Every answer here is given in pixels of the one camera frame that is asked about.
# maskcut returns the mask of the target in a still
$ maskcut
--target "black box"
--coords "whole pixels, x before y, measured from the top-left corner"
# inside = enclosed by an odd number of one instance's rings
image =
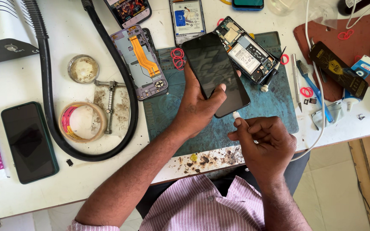
[[[356,98],[363,99],[369,86],[367,82],[338,58],[323,42],[320,41],[312,47],[309,57],[339,85]]]

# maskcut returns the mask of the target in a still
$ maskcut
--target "striped shirt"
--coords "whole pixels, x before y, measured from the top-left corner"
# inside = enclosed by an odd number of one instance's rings
[[[140,231],[264,230],[261,194],[235,176],[223,197],[205,175],[180,179],[152,205]],[[119,231],[114,226],[86,226],[76,221],[67,231]]]

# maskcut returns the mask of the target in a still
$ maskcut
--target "hand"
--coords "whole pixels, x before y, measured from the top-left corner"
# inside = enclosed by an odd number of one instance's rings
[[[228,137],[239,141],[245,164],[261,190],[285,181],[283,175],[296,150],[296,138],[288,133],[281,119],[277,116],[237,118],[234,126],[237,131],[228,133]]]
[[[223,83],[219,84],[211,97],[205,100],[199,82],[188,62],[185,64],[184,73],[184,95],[178,113],[170,127],[173,127],[177,133],[181,133],[188,139],[195,137],[209,124],[212,116],[227,98],[225,94],[227,87]]]

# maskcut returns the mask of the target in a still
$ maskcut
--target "tape roll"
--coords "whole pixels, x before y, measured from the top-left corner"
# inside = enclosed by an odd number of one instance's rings
[[[71,129],[71,126],[69,125],[69,119],[71,118],[71,114],[81,106],[88,106],[93,109],[94,112],[96,112],[100,117],[100,129],[98,132],[89,139],[82,138],[74,133],[74,131]],[[61,133],[63,136],[65,136],[67,139],[72,140],[76,143],[88,143],[95,141],[99,138],[101,138],[104,135],[105,129],[106,129],[106,114],[105,112],[98,107],[95,104],[87,103],[87,102],[74,102],[68,104],[61,112],[61,116],[58,119],[59,128],[61,130]]]

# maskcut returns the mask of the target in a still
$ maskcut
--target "brown mat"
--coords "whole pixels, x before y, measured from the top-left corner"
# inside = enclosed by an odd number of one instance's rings
[[[356,19],[353,18],[349,23],[352,25]],[[345,29],[348,19],[338,20],[338,29],[327,28],[324,25],[317,24],[313,21],[308,23],[309,39],[314,38],[314,43],[322,41],[330,50],[332,50],[342,61],[348,66],[354,64],[356,55],[367,55],[370,57],[370,14],[362,17],[355,26],[352,27],[354,34],[347,40],[339,40],[338,34],[347,32]],[[306,58],[308,64],[312,64],[309,59],[309,48],[305,38],[305,24],[299,25],[294,29],[294,36],[298,42],[299,48],[303,56]],[[316,86],[319,84],[316,79],[315,72],[313,73]],[[343,87],[336,83],[331,77],[326,76],[328,82],[322,82],[324,88],[324,97],[331,102],[340,100],[342,98]],[[366,78],[370,86],[370,75]]]

